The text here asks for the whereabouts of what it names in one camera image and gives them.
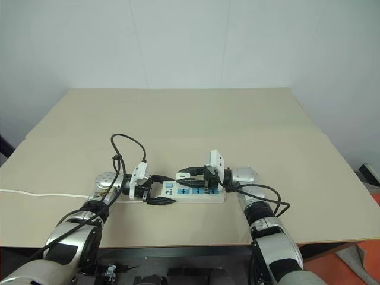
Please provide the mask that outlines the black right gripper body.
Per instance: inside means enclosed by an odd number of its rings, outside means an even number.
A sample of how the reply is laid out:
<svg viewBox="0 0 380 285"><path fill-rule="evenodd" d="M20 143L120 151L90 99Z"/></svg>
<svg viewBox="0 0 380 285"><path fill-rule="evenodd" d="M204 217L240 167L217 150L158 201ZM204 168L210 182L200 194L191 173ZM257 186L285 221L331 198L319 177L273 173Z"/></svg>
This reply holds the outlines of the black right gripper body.
<svg viewBox="0 0 380 285"><path fill-rule="evenodd" d="M220 186L219 171L216 167L212 167L210 164L204 165L203 179L206 191L213 191Z"/></svg>

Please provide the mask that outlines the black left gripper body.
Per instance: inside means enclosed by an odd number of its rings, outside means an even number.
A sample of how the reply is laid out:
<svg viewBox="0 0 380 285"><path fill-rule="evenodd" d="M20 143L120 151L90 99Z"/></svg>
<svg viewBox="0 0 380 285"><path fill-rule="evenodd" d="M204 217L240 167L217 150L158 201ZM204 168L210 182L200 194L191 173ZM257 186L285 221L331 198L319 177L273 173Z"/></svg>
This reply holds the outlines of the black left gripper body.
<svg viewBox="0 0 380 285"><path fill-rule="evenodd" d="M149 202L153 183L151 176L149 176L145 182L137 184L135 186L135 197L140 198L143 202Z"/></svg>

